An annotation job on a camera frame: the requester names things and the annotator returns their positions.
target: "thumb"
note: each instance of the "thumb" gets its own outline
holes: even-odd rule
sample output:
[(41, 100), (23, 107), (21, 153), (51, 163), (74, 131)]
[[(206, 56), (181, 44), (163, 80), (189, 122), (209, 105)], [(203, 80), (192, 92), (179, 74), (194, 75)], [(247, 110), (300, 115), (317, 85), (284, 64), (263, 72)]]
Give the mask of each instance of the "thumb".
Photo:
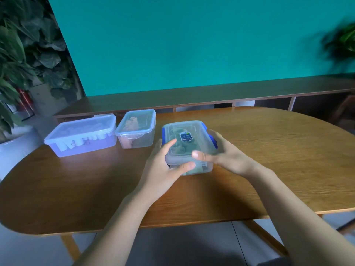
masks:
[(193, 161), (189, 161), (187, 163), (181, 164), (179, 167), (171, 169), (170, 172), (174, 177), (179, 178), (181, 175), (191, 171), (195, 167), (196, 164)]
[(215, 162), (215, 156), (194, 150), (191, 156), (199, 161)]

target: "oval table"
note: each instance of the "oval table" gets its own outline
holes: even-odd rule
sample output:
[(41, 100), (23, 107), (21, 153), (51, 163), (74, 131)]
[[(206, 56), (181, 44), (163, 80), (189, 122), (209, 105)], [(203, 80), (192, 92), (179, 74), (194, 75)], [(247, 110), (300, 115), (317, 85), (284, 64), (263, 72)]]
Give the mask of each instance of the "oval table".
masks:
[[(171, 122), (201, 120), (279, 178), (317, 214), (355, 210), (355, 136), (322, 120), (284, 110), (232, 107), (157, 114), (154, 142)], [(26, 234), (104, 228), (138, 183), (152, 147), (114, 147), (58, 158), (43, 145), (0, 183), (0, 222)], [(146, 213), (141, 227), (267, 218), (254, 188), (214, 166), (180, 177)], [(69, 250), (73, 258), (78, 250)]]

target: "finger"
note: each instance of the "finger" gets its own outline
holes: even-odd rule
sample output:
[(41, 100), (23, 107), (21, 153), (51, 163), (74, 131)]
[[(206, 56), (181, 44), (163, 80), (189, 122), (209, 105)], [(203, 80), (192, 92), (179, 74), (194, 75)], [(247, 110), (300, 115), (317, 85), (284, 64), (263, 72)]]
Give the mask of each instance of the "finger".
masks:
[(172, 139), (171, 141), (167, 142), (165, 145), (163, 145), (162, 149), (161, 149), (161, 153), (163, 155), (166, 155), (169, 151), (169, 149), (173, 146), (173, 144), (176, 143), (176, 138)]
[(153, 151), (152, 151), (150, 157), (155, 156), (159, 152), (159, 150), (162, 148), (162, 141), (163, 141), (162, 139), (159, 139), (157, 141), (157, 143), (155, 144), (155, 146), (153, 148)]
[(212, 137), (216, 140), (217, 144), (221, 143), (222, 141), (225, 140), (220, 133), (218, 133), (218, 132), (216, 132), (214, 130), (207, 129), (207, 133), (212, 135)]
[(193, 161), (189, 161), (181, 164), (179, 167), (171, 169), (170, 172), (174, 178), (178, 179), (181, 175), (193, 170), (195, 167), (196, 164)]
[(215, 162), (216, 157), (198, 150), (194, 150), (191, 156), (199, 161)]

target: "hand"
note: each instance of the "hand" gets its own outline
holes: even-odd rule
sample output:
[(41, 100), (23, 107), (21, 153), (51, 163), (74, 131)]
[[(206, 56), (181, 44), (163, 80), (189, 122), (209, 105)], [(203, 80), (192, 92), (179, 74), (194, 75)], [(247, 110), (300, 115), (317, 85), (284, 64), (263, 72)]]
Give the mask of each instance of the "hand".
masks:
[(219, 133), (210, 129), (207, 129), (207, 132), (216, 140), (218, 154), (210, 155), (194, 150), (191, 153), (193, 158), (200, 161), (213, 162), (244, 178), (253, 176), (255, 170), (261, 166), (258, 162), (240, 151), (235, 145), (224, 139)]
[(169, 168), (165, 162), (165, 155), (175, 143), (176, 139), (173, 139), (162, 146), (162, 140), (159, 139), (146, 162), (136, 190), (142, 192), (150, 204), (159, 199), (182, 174), (196, 166), (190, 161), (177, 168)]

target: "plastic lid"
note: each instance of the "plastic lid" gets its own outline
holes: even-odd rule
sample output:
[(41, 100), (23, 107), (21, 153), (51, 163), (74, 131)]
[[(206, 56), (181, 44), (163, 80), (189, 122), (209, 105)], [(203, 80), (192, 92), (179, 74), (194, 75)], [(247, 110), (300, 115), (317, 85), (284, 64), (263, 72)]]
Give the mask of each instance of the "plastic lid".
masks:
[(155, 127), (155, 110), (129, 111), (118, 125), (115, 134), (127, 139), (137, 139)]
[(110, 136), (110, 133), (113, 132), (115, 128), (115, 115), (63, 122), (44, 139), (44, 143), (50, 145), (62, 142), (72, 142), (73, 140), (104, 139), (106, 138), (105, 135), (109, 134)]
[(184, 121), (166, 124), (162, 129), (163, 144), (176, 138), (177, 142), (169, 149), (165, 160), (169, 165), (180, 165), (188, 161), (196, 161), (191, 157), (193, 150), (208, 154), (217, 152), (217, 144), (207, 133), (202, 121)]

